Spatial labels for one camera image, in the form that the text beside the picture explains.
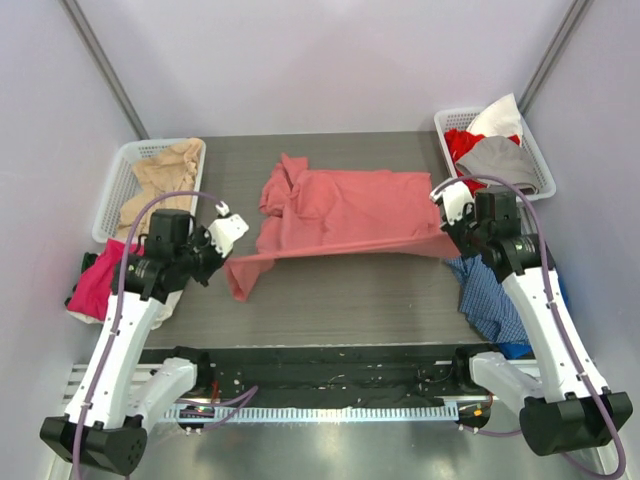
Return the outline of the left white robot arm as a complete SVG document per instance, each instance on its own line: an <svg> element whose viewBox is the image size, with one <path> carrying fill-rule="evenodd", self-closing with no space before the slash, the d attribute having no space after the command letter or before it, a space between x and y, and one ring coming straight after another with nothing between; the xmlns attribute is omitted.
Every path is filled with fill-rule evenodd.
<svg viewBox="0 0 640 480"><path fill-rule="evenodd" d="M208 357L179 347L136 393L130 385L144 344L169 296L189 280L207 285L248 230L221 207L208 227L189 212L159 209L146 237L117 265L113 292L87 371L63 415L47 417L40 439L59 457L129 476L139 465L148 434L183 394L205 397L213 385Z"/></svg>

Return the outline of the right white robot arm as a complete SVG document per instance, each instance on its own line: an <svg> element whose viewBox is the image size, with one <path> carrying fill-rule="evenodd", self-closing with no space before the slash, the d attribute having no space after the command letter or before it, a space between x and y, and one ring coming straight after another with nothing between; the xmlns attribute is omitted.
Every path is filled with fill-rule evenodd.
<svg viewBox="0 0 640 480"><path fill-rule="evenodd" d="M441 209L441 228L459 251L480 255L515 306L538 364L532 377L503 354L461 354L451 371L457 391L481 388L497 395L518 417L538 456L614 444L633 413L627 393L614 392L587 353L560 293L544 238L522 229L521 206L530 202L504 187L470 193L463 183L430 195Z"/></svg>

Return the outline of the salmon pink t shirt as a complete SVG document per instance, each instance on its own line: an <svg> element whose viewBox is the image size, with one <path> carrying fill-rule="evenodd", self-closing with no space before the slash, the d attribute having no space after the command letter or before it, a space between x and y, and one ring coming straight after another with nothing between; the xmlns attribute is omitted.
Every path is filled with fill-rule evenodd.
<svg viewBox="0 0 640 480"><path fill-rule="evenodd" d="M265 219L255 254L225 265L233 298L246 301L279 259L360 253L457 257L440 228L431 190L427 172L312 169L305 157L281 155L261 192Z"/></svg>

